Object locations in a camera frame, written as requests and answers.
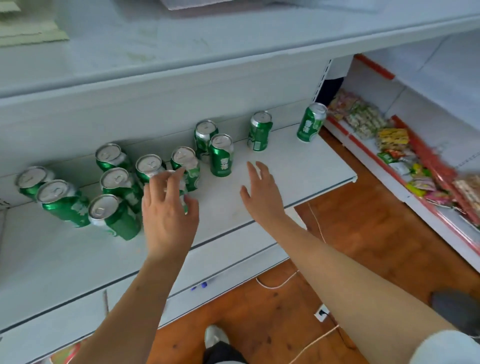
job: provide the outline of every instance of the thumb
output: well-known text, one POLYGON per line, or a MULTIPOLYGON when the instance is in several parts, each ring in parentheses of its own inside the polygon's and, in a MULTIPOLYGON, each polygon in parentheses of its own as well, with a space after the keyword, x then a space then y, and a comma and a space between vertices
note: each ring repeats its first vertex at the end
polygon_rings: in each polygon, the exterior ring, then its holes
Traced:
POLYGON ((243 201, 243 204, 247 206, 247 204, 250 202, 250 195, 247 191, 247 187, 242 186, 240 188, 240 197, 241 197, 241 200, 243 201))
POLYGON ((185 201, 185 204, 188 207, 187 215, 192 217, 192 218, 198 219, 198 212, 199 212, 198 200, 196 200, 194 198, 191 198, 187 194, 184 195, 183 199, 185 201))

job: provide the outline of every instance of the person's left arm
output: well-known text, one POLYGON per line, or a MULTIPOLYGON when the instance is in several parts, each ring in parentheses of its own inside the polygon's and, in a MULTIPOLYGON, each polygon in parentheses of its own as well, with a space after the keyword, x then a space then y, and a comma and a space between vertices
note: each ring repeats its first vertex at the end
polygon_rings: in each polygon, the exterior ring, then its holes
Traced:
POLYGON ((144 364, 168 294, 198 227, 198 202, 179 199, 184 169, 163 172, 145 185, 142 200, 148 256, 140 272, 70 364, 144 364))

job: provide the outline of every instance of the power outlet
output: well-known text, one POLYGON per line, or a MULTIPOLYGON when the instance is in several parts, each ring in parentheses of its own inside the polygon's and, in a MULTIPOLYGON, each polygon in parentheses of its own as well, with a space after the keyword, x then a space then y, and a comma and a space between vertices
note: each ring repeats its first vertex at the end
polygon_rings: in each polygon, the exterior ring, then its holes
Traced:
POLYGON ((330 310, 327 308, 327 306, 322 304, 317 312, 315 312, 313 315, 318 319, 318 321, 324 322, 329 313, 330 310))

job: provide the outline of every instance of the person's left hand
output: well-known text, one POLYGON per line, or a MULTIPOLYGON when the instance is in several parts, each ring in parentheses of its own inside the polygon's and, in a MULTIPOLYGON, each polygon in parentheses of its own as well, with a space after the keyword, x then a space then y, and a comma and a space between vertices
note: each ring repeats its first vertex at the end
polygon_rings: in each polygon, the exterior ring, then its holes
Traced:
POLYGON ((198 201, 185 195, 188 213, 180 202, 180 180, 185 168, 162 172, 144 187, 142 214, 148 256, 185 259, 198 228, 198 201))

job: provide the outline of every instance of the white shoe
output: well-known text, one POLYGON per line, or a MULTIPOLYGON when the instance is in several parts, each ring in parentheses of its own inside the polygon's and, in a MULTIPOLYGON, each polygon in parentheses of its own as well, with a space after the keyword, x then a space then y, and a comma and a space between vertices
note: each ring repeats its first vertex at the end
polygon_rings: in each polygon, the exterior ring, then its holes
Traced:
POLYGON ((207 329, 205 330, 205 348, 211 348, 219 341, 230 344, 227 334, 221 328, 216 325, 210 325, 209 327, 207 327, 207 329))

